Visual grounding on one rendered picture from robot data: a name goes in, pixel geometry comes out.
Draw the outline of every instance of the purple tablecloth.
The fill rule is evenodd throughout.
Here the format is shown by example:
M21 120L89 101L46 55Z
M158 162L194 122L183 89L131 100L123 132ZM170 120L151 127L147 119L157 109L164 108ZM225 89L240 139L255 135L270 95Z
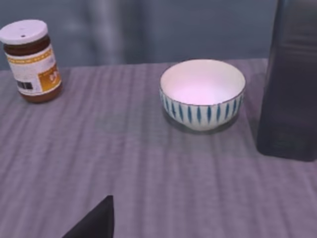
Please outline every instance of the purple tablecloth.
M64 69L41 105L0 72L0 237L61 237L113 194L115 238L316 238L317 164L256 151L266 61L229 62L246 99L213 135L164 119L169 64Z

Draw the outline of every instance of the white bowl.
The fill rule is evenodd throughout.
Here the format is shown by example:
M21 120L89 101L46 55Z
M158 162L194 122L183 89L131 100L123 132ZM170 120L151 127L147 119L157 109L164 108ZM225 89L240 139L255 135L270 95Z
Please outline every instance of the white bowl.
M160 79L160 97L174 120L192 130L205 131L237 115L245 86L245 77L234 66L194 59L165 71Z

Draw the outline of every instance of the tablecloth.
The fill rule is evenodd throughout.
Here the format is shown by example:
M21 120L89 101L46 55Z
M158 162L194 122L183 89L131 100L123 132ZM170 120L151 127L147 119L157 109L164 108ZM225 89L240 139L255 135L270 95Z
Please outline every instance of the tablecloth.
M115 238L316 238L317 164L255 148L266 60L228 62L244 104L202 135L163 116L169 63L64 68L39 105L0 71L0 237L61 237L113 194Z

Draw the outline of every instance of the jar label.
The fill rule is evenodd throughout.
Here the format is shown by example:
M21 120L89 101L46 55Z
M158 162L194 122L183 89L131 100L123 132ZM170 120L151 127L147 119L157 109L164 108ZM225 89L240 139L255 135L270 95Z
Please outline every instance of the jar label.
M49 93L61 84L52 46L29 56L6 54L20 93L38 96Z

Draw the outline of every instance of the blurred background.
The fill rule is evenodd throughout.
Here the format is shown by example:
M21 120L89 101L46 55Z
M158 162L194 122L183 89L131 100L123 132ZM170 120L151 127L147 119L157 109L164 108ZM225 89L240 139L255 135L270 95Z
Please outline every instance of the blurred background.
M277 0L1 0L49 26L59 66L268 57ZM0 51L0 69L8 69Z

